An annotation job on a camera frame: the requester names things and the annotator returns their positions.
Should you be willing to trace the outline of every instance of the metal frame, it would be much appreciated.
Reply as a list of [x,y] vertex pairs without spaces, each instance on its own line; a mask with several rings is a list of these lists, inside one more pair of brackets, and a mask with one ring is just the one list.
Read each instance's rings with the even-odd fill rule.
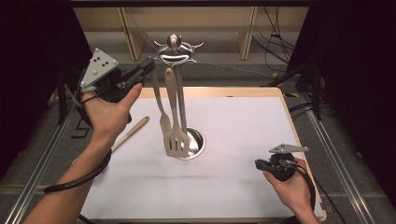
[[341,0],[69,0],[56,4],[71,7],[310,7],[334,2]]
[[[309,102],[309,97],[305,92],[300,93],[303,103]],[[347,168],[345,167],[343,161],[338,155],[337,149],[332,144],[332,139],[327,134],[322,122],[315,118],[315,114],[312,111],[308,111],[308,117],[314,126],[315,131],[318,134],[320,142],[329,157],[332,167],[337,173],[340,183],[346,191],[346,195],[350,200],[356,214],[358,215],[361,223],[376,223],[373,215],[370,213],[366,201],[361,197],[359,189],[356,187],[352,177],[350,176]]]
[[17,224],[21,222],[23,215],[35,194],[35,190],[37,185],[39,184],[43,174],[47,170],[48,165],[52,159],[52,156],[55,153],[56,147],[62,139],[63,133],[68,125],[71,115],[75,112],[76,105],[72,104],[69,106],[69,112],[64,119],[64,121],[58,125],[51,139],[49,140],[49,144],[47,145],[46,150],[40,158],[37,166],[35,167],[32,175],[30,176],[28,182],[24,186],[21,195],[18,200],[15,202],[14,206],[11,208],[11,212],[7,218],[7,224]]

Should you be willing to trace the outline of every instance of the metal stand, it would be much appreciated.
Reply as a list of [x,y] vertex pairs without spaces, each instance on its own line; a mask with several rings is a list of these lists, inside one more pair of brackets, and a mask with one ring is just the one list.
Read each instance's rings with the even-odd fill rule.
[[186,62],[196,61],[192,58],[195,48],[201,47],[204,43],[198,46],[192,46],[188,43],[182,42],[181,37],[176,35],[170,35],[167,39],[166,45],[161,45],[155,42],[160,49],[158,56],[155,58],[162,63],[170,65],[174,71],[177,82],[177,102],[178,102],[178,113],[180,115],[181,130],[190,138],[190,148],[187,158],[177,158],[180,160],[191,160],[204,151],[205,148],[205,137],[204,134],[196,128],[187,127],[186,121],[186,108],[184,105],[184,92],[183,92],[183,81],[181,75],[181,65]]

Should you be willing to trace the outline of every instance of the slotted spatula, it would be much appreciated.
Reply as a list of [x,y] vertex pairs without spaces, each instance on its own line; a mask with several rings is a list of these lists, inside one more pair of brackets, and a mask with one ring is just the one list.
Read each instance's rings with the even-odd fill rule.
[[167,68],[165,71],[165,84],[174,121],[172,130],[163,137],[166,155],[169,157],[187,158],[190,150],[190,138],[186,133],[183,133],[178,124],[177,84],[175,74],[171,68]]
[[171,130],[171,121],[168,115],[163,110],[163,102],[161,100],[161,95],[160,95],[160,85],[158,84],[158,75],[155,68],[151,71],[151,82],[152,82],[152,89],[154,89],[155,99],[157,100],[158,108],[160,108],[161,111],[161,118],[160,118],[161,130],[163,131],[163,135],[165,135],[167,132],[169,132],[169,130]]

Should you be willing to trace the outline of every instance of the decorative top ornament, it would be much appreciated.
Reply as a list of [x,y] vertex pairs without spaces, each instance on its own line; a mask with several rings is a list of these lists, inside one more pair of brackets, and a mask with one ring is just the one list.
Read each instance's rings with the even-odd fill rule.
[[175,34],[170,35],[166,40],[166,45],[162,45],[154,41],[156,45],[160,47],[158,50],[158,56],[155,58],[162,63],[166,63],[173,67],[176,64],[183,64],[186,62],[197,63],[192,57],[194,56],[194,50],[201,47],[204,43],[192,46],[181,40],[181,36]]

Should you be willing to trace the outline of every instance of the finger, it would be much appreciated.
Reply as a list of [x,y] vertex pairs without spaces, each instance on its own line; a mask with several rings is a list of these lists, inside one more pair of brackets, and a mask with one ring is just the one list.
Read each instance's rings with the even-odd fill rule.
[[139,98],[142,88],[142,83],[137,83],[136,85],[134,85],[128,92],[128,94],[120,101],[120,104],[124,105],[127,108],[131,108],[137,98]]
[[96,95],[93,91],[84,92],[81,96],[81,102],[84,102],[86,99],[89,99]]
[[305,160],[302,160],[302,159],[299,159],[299,158],[294,158],[294,159],[295,159],[295,161],[296,161],[298,166],[302,166],[302,167],[304,167],[306,169]]
[[275,185],[280,182],[271,173],[267,171],[263,171],[262,173],[264,174],[265,178],[267,179],[268,182],[270,182],[271,185]]

